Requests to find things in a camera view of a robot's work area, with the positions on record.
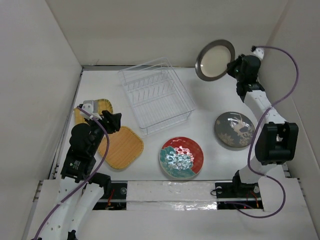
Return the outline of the brown rimmed cream plate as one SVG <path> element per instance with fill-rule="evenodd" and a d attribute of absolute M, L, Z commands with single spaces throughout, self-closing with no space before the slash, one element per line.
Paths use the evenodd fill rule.
<path fill-rule="evenodd" d="M 227 73 L 227 64 L 235 60 L 235 48 L 231 42 L 218 39 L 208 43 L 195 62 L 196 75 L 205 82 L 213 82 Z"/>

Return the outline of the red teal floral plate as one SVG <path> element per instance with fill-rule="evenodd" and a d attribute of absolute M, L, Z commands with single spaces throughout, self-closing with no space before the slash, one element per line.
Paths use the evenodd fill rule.
<path fill-rule="evenodd" d="M 168 176 L 190 180 L 201 171 L 204 153 L 196 141 L 184 136 L 174 137 L 160 149 L 159 163 Z"/>

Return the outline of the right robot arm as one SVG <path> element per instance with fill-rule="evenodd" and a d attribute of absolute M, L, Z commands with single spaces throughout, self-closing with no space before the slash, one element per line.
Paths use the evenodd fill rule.
<path fill-rule="evenodd" d="M 237 94 L 258 121 L 247 165 L 232 179 L 231 191 L 240 198 L 253 191 L 271 169 L 294 158 L 299 133 L 298 125 L 286 121 L 270 103 L 258 82 L 260 66 L 258 56 L 244 54 L 227 64 L 227 73 L 237 81 Z"/>

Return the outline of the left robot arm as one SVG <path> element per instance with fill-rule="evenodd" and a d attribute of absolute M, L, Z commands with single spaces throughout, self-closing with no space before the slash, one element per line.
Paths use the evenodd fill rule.
<path fill-rule="evenodd" d="M 55 206 L 39 226 L 35 240 L 75 240 L 100 198 L 111 194 L 111 178 L 99 173 L 95 154 L 103 138 L 121 128 L 121 113 L 93 115 L 78 106 L 85 122 L 71 130 Z"/>

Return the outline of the square bamboo tray far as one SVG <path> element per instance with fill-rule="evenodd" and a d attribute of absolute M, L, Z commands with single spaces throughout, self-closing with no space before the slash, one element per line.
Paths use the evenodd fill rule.
<path fill-rule="evenodd" d="M 114 113 L 113 112 L 113 106 L 112 106 L 111 102 L 108 99 L 104 99 L 104 98 L 97 99 L 97 100 L 95 100 L 95 102 L 97 103 L 97 111 L 98 111 L 99 115 L 101 115 L 102 111 L 105 111 L 105 110 L 109 111 L 112 114 Z M 85 121 L 84 117 L 81 116 L 80 111 L 77 108 L 74 108 L 73 112 L 74 112 L 75 125 L 81 124 L 81 123 L 85 123 L 86 124 L 86 121 Z"/>

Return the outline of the square bamboo tray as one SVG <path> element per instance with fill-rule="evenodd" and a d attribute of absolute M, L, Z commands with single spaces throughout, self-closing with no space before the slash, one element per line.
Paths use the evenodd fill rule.
<path fill-rule="evenodd" d="M 144 150 L 143 140 L 127 126 L 108 136 L 110 144 L 105 161 L 113 169 L 127 168 Z"/>
<path fill-rule="evenodd" d="M 98 111 L 99 115 L 101 115 L 102 111 L 105 111 L 105 110 L 109 111 L 112 114 L 114 113 L 113 112 L 113 106 L 112 106 L 111 102 L 108 99 L 104 99 L 104 98 L 97 99 L 97 100 L 95 100 L 95 102 L 97 103 L 97 111 Z M 81 116 L 80 111 L 77 108 L 74 108 L 73 112 L 74 112 L 75 125 L 81 124 L 81 123 L 85 123 L 86 124 L 86 121 L 85 121 L 84 117 Z"/>

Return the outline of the square bamboo tray near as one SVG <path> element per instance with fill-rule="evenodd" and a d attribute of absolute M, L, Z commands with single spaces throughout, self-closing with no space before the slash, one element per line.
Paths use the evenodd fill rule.
<path fill-rule="evenodd" d="M 110 144 L 105 161 L 113 169 L 127 168 L 144 150 L 143 140 L 127 126 L 108 136 Z"/>

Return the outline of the grey reindeer pattern plate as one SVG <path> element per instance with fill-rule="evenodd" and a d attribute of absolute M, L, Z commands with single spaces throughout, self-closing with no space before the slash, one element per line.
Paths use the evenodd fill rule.
<path fill-rule="evenodd" d="M 219 115 L 214 123 L 218 139 L 231 148 L 245 148 L 252 142 L 255 126 L 244 114 L 234 111 Z"/>

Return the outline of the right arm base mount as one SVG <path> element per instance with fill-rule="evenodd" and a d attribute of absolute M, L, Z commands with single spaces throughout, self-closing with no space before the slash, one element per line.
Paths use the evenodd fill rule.
<path fill-rule="evenodd" d="M 242 183 L 239 171 L 232 181 L 218 181 L 210 194 L 217 199 L 219 210 L 231 209 L 263 209 L 258 183 Z"/>

